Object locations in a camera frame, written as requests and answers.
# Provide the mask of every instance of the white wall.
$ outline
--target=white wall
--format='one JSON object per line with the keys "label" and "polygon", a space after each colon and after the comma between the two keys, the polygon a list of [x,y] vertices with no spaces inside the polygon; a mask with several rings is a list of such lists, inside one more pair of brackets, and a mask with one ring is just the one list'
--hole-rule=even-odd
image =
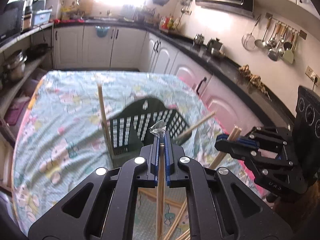
{"label": "white wall", "polygon": [[[181,5],[178,3],[174,13],[175,17],[181,16],[180,9]],[[312,88],[312,81],[305,75],[307,66],[309,65],[317,74],[320,74],[320,41],[304,30],[308,36],[306,40],[299,38],[294,64],[286,64],[280,59],[274,62],[268,58],[267,53],[258,49],[249,52],[241,44],[242,36],[251,32],[255,20],[237,14],[201,8],[195,5],[195,1],[191,5],[191,10],[190,16],[184,15],[181,19],[179,25],[181,34],[193,38],[195,34],[202,33],[205,36],[205,44],[210,38],[220,38],[223,43],[222,50],[226,55],[239,65],[248,64],[251,72],[260,75],[262,82],[284,102],[295,116],[298,86]],[[257,16],[260,13],[264,16],[266,10],[255,6],[254,14]],[[274,17],[297,30],[301,29],[280,15],[274,14]],[[267,19],[263,18],[258,24],[253,32],[256,39],[262,38],[266,23]],[[266,39],[271,36],[274,24],[275,21],[272,22]]]}

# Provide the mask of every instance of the kitchen counter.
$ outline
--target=kitchen counter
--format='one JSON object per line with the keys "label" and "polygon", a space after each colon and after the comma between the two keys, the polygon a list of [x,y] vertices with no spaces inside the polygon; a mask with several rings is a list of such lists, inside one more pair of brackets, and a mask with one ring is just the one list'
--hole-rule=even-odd
{"label": "kitchen counter", "polygon": [[61,28],[79,25],[107,25],[146,30],[169,42],[201,65],[210,74],[219,78],[252,110],[265,126],[287,127],[290,125],[290,127],[293,127],[295,117],[275,94],[266,88],[271,98],[270,100],[239,74],[239,65],[237,63],[227,57],[211,57],[206,53],[204,45],[200,48],[194,47],[192,39],[180,35],[165,34],[147,25],[123,21],[86,20],[84,23],[60,23],[54,27]]}

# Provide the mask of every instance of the kettle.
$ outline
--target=kettle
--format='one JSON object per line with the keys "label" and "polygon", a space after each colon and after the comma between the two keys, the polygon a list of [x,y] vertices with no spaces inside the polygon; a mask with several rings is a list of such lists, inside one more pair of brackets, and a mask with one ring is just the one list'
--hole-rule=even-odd
{"label": "kettle", "polygon": [[193,38],[193,45],[198,45],[201,46],[204,42],[204,36],[202,34],[197,34],[194,38]]}

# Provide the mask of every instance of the wall cabinet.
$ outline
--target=wall cabinet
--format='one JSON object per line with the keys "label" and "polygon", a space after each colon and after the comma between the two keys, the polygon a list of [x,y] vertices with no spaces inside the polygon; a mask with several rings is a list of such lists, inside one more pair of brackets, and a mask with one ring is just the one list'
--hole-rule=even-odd
{"label": "wall cabinet", "polygon": [[137,68],[146,31],[116,28],[111,55],[111,68]]}
{"label": "wall cabinet", "polygon": [[83,26],[54,29],[53,45],[56,69],[82,67]]}
{"label": "wall cabinet", "polygon": [[112,45],[116,27],[99,37],[95,26],[85,26],[82,45],[83,68],[110,68]]}
{"label": "wall cabinet", "polygon": [[177,76],[194,91],[198,90],[198,95],[202,94],[212,76],[209,72],[204,70],[203,67],[182,52],[178,53],[170,74]]}
{"label": "wall cabinet", "polygon": [[158,40],[155,45],[155,51],[151,71],[157,74],[169,74],[177,56],[178,49],[166,41]]}
{"label": "wall cabinet", "polygon": [[142,52],[140,56],[140,63],[138,69],[142,72],[151,72],[153,61],[156,54],[156,45],[158,42],[158,37],[152,33],[147,33]]}
{"label": "wall cabinet", "polygon": [[210,111],[216,111],[215,117],[228,133],[234,125],[242,129],[242,135],[254,126],[263,126],[248,106],[215,76],[208,82],[201,100]]}

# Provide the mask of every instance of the wooden chopstick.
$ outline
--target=wooden chopstick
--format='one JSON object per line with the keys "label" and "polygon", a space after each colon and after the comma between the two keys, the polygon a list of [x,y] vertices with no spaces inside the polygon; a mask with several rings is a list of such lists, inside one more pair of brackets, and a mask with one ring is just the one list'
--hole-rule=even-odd
{"label": "wooden chopstick", "polygon": [[[145,189],[145,188],[139,188],[139,192],[140,193],[143,193],[144,195],[147,195],[149,197],[152,197],[152,198],[157,198],[157,195],[154,194],[153,192]],[[167,204],[170,204],[174,207],[177,207],[177,208],[181,208],[182,207],[182,203],[179,203],[179,202],[176,202],[174,200],[171,200],[171,199],[168,199],[168,198],[164,198],[164,202],[167,203]]]}
{"label": "wooden chopstick", "polygon": [[173,141],[178,141],[181,138],[183,138],[184,136],[188,135],[189,133],[191,133],[195,128],[197,128],[198,126],[200,126],[201,124],[203,124],[204,122],[206,122],[207,120],[209,120],[211,117],[213,117],[216,114],[215,111],[213,111],[211,114],[207,115],[206,117],[204,117],[203,119],[201,119],[199,122],[197,122],[194,125],[191,125],[189,127],[188,130],[185,130],[183,133],[179,134],[176,138],[173,139]]}
{"label": "wooden chopstick", "polygon": [[176,229],[176,227],[178,226],[179,224],[179,221],[181,220],[181,217],[184,213],[184,211],[186,210],[186,207],[187,207],[187,198],[184,200],[183,204],[182,204],[182,207],[178,213],[178,215],[176,216],[172,226],[170,227],[168,233],[165,235],[164,239],[163,240],[169,240],[170,237],[172,236],[172,234],[174,233],[174,230]]}
{"label": "wooden chopstick", "polygon": [[[233,128],[233,130],[231,131],[231,133],[228,136],[228,141],[236,141],[241,133],[242,129],[235,126]],[[227,154],[224,152],[218,152],[217,157],[215,157],[215,159],[212,161],[212,163],[209,165],[209,169],[214,170],[217,168],[217,166],[220,164],[220,162],[222,162],[223,158],[226,156]]]}
{"label": "wooden chopstick", "polygon": [[113,162],[113,158],[114,158],[114,152],[113,152],[113,146],[111,143],[111,137],[109,134],[109,129],[108,129],[108,124],[107,124],[107,117],[106,117],[106,112],[104,111],[104,102],[103,102],[103,93],[102,93],[102,85],[98,84],[98,95],[99,95],[99,104],[100,104],[100,112],[101,112],[101,123],[103,126],[103,129],[105,131],[105,137],[107,139],[106,141],[106,145],[108,147],[108,151],[111,157],[111,160]]}
{"label": "wooden chopstick", "polygon": [[164,144],[160,144],[156,205],[156,240],[163,239],[164,214]]}

